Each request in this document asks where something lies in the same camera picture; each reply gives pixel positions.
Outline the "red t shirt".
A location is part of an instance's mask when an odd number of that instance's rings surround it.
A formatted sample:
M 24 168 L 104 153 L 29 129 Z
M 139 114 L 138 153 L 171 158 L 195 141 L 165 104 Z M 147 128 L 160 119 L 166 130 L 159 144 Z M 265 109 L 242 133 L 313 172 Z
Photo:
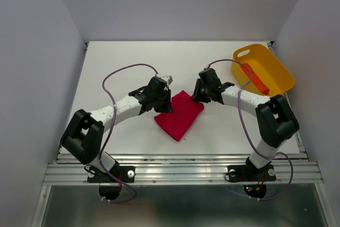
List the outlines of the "red t shirt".
M 179 142 L 205 108 L 203 103 L 192 100 L 184 90 L 173 96 L 171 103 L 173 111 L 160 113 L 154 120 L 163 131 Z

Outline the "yellow plastic basket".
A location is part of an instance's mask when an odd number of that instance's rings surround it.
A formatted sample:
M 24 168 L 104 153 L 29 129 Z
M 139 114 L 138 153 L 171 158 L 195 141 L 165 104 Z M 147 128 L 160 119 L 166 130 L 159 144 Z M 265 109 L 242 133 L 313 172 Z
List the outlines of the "yellow plastic basket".
M 255 74 L 270 89 L 269 95 L 265 96 L 283 95 L 295 85 L 295 79 L 291 72 L 264 45 L 252 44 L 242 47 L 234 52 L 233 59 L 238 63 L 231 64 L 231 73 L 240 86 L 249 81 L 247 75 L 240 68 L 243 63 L 250 64 Z M 245 90 L 263 95 L 252 83 L 247 85 Z

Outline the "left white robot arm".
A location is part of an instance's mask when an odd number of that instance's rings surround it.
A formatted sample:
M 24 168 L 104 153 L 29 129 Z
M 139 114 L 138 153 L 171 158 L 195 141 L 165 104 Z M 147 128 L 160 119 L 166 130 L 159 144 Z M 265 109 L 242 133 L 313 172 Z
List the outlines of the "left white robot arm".
M 95 176 L 104 182 L 134 181 L 133 166 L 120 167 L 117 160 L 101 151 L 103 135 L 111 127 L 150 110 L 157 113 L 171 113 L 170 75 L 152 77 L 149 83 L 130 92 L 113 105 L 99 110 L 76 111 L 62 137 L 61 146 L 85 166 L 88 177 Z

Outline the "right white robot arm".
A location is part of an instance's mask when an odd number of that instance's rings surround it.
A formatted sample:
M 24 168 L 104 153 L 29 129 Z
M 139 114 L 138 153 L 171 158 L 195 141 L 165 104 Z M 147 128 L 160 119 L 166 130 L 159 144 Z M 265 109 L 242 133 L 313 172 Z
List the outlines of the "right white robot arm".
M 229 170 L 231 182 L 257 179 L 267 174 L 281 145 L 300 128 L 284 96 L 262 96 L 245 91 L 230 82 L 222 83 L 212 68 L 199 73 L 192 99 L 202 103 L 218 102 L 233 106 L 239 114 L 247 112 L 257 119 L 261 139 L 258 145 L 251 145 L 253 153 L 245 164 Z

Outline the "orange rolled t shirt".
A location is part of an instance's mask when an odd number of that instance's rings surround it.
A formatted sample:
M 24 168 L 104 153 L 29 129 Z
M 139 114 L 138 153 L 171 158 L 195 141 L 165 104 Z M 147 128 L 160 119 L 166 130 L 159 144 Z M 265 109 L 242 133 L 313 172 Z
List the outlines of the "orange rolled t shirt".
M 270 89 L 263 83 L 263 81 L 255 74 L 254 70 L 248 63 L 243 63 L 240 68 L 251 80 L 255 88 L 263 95 L 269 95 Z

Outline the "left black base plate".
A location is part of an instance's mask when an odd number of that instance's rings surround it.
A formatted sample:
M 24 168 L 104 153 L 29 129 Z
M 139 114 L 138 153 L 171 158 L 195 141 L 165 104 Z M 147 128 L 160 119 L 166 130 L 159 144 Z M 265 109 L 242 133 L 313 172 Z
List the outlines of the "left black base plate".
M 106 172 L 102 172 L 94 166 L 86 165 L 84 170 L 87 172 L 87 182 L 88 183 L 118 183 L 115 179 L 113 179 Z M 134 166 L 115 166 L 110 171 L 110 174 L 114 176 L 116 179 L 125 182 L 125 183 L 133 183 L 135 176 L 135 167 Z

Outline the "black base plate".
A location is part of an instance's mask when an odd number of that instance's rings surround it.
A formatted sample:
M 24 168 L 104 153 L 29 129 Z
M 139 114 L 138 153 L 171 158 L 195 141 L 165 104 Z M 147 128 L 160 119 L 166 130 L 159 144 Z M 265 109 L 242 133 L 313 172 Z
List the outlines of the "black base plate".
M 271 164 L 267 164 L 263 168 L 257 169 L 250 165 L 230 165 L 224 175 L 226 181 L 231 183 L 237 182 L 273 182 L 276 181 L 276 173 Z
M 87 182 L 88 183 L 118 183 L 115 179 L 113 179 L 106 172 L 102 172 L 94 166 L 86 165 L 84 170 L 87 172 Z M 114 176 L 116 179 L 125 182 L 125 183 L 133 183 L 135 176 L 135 167 L 134 166 L 115 166 L 110 171 L 110 174 Z

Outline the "aluminium rail frame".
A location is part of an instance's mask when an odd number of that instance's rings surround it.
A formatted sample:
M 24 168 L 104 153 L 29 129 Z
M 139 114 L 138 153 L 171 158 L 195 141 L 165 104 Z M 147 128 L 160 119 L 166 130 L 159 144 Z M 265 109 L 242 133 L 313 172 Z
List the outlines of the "aluminium rail frame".
M 171 75 L 174 94 L 193 91 L 198 73 L 213 63 L 222 81 L 233 82 L 230 59 L 248 41 L 91 41 L 87 46 L 72 111 L 90 111 L 145 85 L 154 71 Z M 336 226 L 316 162 L 299 134 L 284 146 L 289 159 L 273 162 L 277 181 L 269 201 L 244 195 L 241 183 L 224 178 L 227 167 L 251 153 L 238 112 L 210 103 L 180 142 L 158 126 L 154 112 L 113 131 L 107 152 L 135 166 L 138 195 L 128 203 L 100 200 L 83 166 L 65 149 L 46 168 L 33 226 Z

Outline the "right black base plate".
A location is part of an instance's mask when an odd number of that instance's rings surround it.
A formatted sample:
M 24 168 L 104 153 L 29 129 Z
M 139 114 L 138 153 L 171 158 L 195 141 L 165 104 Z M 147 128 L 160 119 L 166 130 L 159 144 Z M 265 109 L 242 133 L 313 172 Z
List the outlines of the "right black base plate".
M 250 165 L 230 165 L 224 175 L 226 181 L 231 183 L 237 182 L 273 182 L 276 181 L 276 173 L 271 164 L 267 164 L 263 168 L 257 169 Z

